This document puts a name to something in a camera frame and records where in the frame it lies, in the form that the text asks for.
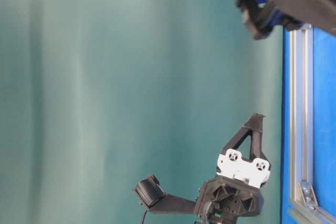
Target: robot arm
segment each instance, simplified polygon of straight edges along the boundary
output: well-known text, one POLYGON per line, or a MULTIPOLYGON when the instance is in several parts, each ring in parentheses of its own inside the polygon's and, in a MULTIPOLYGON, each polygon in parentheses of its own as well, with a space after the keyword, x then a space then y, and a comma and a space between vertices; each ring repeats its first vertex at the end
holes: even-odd
POLYGON ((154 175, 137 183, 134 191, 145 211, 196 214, 202 224, 234 224, 239 216, 260 214, 263 204, 260 187, 270 175, 270 163, 261 151, 263 117, 253 114, 224 146, 218 157, 216 176, 203 183, 196 202, 164 192, 154 175), (251 136, 249 159, 237 150, 248 136, 251 136))
POLYGON ((268 37, 273 27, 288 30, 310 23, 336 36, 336 0, 236 0, 254 39, 268 37))

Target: black gripper pad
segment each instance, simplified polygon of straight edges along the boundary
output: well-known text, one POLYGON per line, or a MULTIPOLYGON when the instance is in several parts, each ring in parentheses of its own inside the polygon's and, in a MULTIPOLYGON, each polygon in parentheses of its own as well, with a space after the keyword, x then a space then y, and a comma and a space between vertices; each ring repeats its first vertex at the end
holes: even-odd
POLYGON ((159 187, 159 182, 154 175, 137 183, 135 190, 149 208, 154 206, 155 203, 157 203, 165 195, 159 187))

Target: cable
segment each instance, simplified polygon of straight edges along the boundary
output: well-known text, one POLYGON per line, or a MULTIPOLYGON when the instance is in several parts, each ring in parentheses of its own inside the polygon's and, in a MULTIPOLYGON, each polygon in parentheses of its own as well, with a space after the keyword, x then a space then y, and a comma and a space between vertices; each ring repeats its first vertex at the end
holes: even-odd
POLYGON ((141 221, 140 221, 140 224, 143 224, 143 223, 144 223, 146 214, 147 214, 147 210, 143 213, 143 216, 142 216, 142 219, 141 219, 141 221))

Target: blue panel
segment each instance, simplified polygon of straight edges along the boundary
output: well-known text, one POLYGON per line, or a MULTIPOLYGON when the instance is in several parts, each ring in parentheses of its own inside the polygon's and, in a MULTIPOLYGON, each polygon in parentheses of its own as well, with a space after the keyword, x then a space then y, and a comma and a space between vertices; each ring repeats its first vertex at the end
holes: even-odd
POLYGON ((336 38, 314 29, 314 188, 336 215, 336 38))
POLYGON ((282 86, 282 202, 281 223, 296 223, 289 215, 289 33, 283 33, 283 86, 282 86))

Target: black 3d-printed part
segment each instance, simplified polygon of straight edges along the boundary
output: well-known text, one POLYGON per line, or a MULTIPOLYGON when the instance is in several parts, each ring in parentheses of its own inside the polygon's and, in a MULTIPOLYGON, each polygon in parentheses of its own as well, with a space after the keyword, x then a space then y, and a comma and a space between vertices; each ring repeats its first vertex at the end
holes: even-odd
POLYGON ((263 202, 260 189, 217 176, 204 182, 194 214, 202 218, 202 223, 231 224, 236 223, 238 216, 260 214, 263 202))
POLYGON ((288 30, 310 23, 336 36, 336 0, 236 0, 254 39, 266 38, 276 25, 288 30))
POLYGON ((263 137, 263 118, 261 114, 253 114, 247 122, 239 129, 239 131, 231 138, 231 140, 223 147, 221 154, 225 155, 228 149, 238 149, 243 141, 250 136, 251 147, 249 159, 243 158, 245 161, 252 162, 256 157, 267 160, 267 157, 261 150, 261 139, 263 137))
POLYGON ((137 183, 135 191, 148 208, 154 206, 155 203, 164 197, 164 192, 159 187, 154 175, 137 183))
POLYGON ((192 214, 196 202, 165 193, 150 211, 154 214, 192 214))

